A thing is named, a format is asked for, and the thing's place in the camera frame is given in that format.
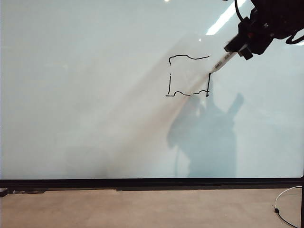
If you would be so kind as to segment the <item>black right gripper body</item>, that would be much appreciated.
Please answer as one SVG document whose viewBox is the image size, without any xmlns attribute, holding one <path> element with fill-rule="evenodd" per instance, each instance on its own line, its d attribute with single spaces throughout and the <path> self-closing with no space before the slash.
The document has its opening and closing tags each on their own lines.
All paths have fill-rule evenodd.
<svg viewBox="0 0 304 228">
<path fill-rule="evenodd" d="M 247 46 L 252 54 L 263 54 L 273 41 L 274 36 L 271 35 L 273 19 L 271 17 L 272 13 L 263 8 L 252 9 L 248 17 L 243 17 L 240 12 L 238 13 L 240 19 L 238 34 L 248 36 Z"/>
</svg>

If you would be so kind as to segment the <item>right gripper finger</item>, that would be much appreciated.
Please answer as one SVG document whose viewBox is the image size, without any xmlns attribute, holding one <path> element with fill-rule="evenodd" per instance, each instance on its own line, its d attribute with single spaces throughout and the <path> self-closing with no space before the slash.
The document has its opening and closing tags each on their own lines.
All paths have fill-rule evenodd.
<svg viewBox="0 0 304 228">
<path fill-rule="evenodd" d="M 248 36 L 246 34 L 237 34 L 224 47 L 226 52 L 240 52 L 247 47 Z"/>
<path fill-rule="evenodd" d="M 239 51 L 238 54 L 240 57 L 243 57 L 245 60 L 249 60 L 253 57 L 251 50 L 247 45 L 244 45 Z"/>
</svg>

